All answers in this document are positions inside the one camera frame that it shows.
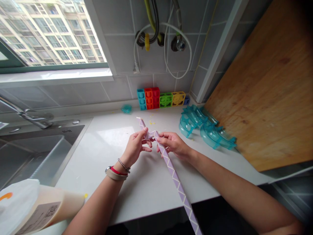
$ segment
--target barcode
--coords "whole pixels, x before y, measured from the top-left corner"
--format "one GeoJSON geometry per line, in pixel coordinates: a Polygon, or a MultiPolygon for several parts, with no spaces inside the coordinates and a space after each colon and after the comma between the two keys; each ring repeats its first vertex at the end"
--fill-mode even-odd
{"type": "Polygon", "coordinates": [[[51,206],[51,207],[49,208],[49,211],[46,213],[45,218],[50,217],[50,216],[53,216],[54,213],[56,212],[56,210],[58,209],[58,207],[59,207],[59,205],[51,206]]]}

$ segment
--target label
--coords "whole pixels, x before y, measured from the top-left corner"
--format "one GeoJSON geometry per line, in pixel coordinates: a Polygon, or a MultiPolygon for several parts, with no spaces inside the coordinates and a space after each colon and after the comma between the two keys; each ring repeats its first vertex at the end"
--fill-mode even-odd
{"type": "Polygon", "coordinates": [[[24,226],[15,234],[23,235],[43,228],[59,209],[61,202],[40,204],[24,226]]]}

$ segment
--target red bracelet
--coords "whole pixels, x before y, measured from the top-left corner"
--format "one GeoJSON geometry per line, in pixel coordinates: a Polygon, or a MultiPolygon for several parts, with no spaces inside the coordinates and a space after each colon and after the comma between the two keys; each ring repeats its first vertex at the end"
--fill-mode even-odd
{"type": "Polygon", "coordinates": [[[121,172],[118,172],[118,171],[115,170],[113,167],[111,167],[111,170],[112,170],[114,173],[118,174],[118,175],[128,175],[128,174],[123,174],[123,173],[121,173],[121,172]]]}

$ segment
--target yellow toy block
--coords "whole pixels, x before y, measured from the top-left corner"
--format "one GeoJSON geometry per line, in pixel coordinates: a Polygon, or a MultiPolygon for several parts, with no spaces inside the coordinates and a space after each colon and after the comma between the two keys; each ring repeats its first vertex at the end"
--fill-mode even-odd
{"type": "Polygon", "coordinates": [[[183,91],[172,92],[172,95],[173,95],[172,107],[181,106],[184,104],[184,100],[186,98],[185,92],[183,91]]]}

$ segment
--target faucet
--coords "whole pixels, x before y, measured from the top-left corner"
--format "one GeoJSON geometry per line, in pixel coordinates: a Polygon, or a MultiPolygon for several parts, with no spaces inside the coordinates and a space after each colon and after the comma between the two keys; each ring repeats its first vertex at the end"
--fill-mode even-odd
{"type": "Polygon", "coordinates": [[[7,99],[3,98],[1,95],[0,102],[16,111],[17,115],[19,115],[20,117],[40,127],[41,129],[46,129],[52,126],[52,122],[50,122],[50,120],[52,120],[54,116],[51,113],[36,112],[35,110],[31,109],[23,110],[20,107],[8,101],[7,99]]]}

